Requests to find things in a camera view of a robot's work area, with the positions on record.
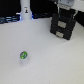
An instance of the white table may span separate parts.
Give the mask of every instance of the white table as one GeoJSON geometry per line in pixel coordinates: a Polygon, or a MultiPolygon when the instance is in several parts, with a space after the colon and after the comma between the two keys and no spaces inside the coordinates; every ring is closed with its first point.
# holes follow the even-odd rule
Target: white table
{"type": "Polygon", "coordinates": [[[68,41],[50,25],[49,18],[0,24],[0,84],[84,84],[84,27],[76,23],[68,41]]]}

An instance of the green object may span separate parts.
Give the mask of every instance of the green object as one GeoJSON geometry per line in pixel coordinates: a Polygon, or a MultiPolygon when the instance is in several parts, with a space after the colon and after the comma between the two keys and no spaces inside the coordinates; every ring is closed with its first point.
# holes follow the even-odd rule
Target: green object
{"type": "Polygon", "coordinates": [[[21,58],[21,59],[26,59],[27,56],[28,56],[28,54],[27,54],[27,52],[25,52],[25,51],[20,54],[20,58],[21,58]]]}

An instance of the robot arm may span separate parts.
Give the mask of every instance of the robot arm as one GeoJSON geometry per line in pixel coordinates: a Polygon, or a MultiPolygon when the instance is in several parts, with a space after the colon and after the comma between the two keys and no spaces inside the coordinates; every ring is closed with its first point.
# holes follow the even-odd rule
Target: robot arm
{"type": "Polygon", "coordinates": [[[78,11],[84,12],[83,0],[51,0],[57,4],[58,14],[53,14],[50,32],[58,37],[70,39],[78,11]]]}

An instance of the green ball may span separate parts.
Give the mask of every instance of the green ball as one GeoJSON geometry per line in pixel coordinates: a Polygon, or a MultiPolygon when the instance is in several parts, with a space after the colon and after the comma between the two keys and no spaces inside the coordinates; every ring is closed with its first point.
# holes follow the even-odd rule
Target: green ball
{"type": "Polygon", "coordinates": [[[27,52],[23,51],[21,54],[20,54],[20,58],[21,59],[26,59],[28,56],[27,52]]]}

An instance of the white base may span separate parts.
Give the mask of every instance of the white base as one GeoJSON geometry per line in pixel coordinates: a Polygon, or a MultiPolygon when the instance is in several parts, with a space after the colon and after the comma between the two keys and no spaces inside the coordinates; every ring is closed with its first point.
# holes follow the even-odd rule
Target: white base
{"type": "Polygon", "coordinates": [[[28,56],[27,56],[26,59],[20,59],[20,62],[21,62],[21,65],[22,65],[22,66],[27,65],[27,64],[28,64],[28,56]]]}

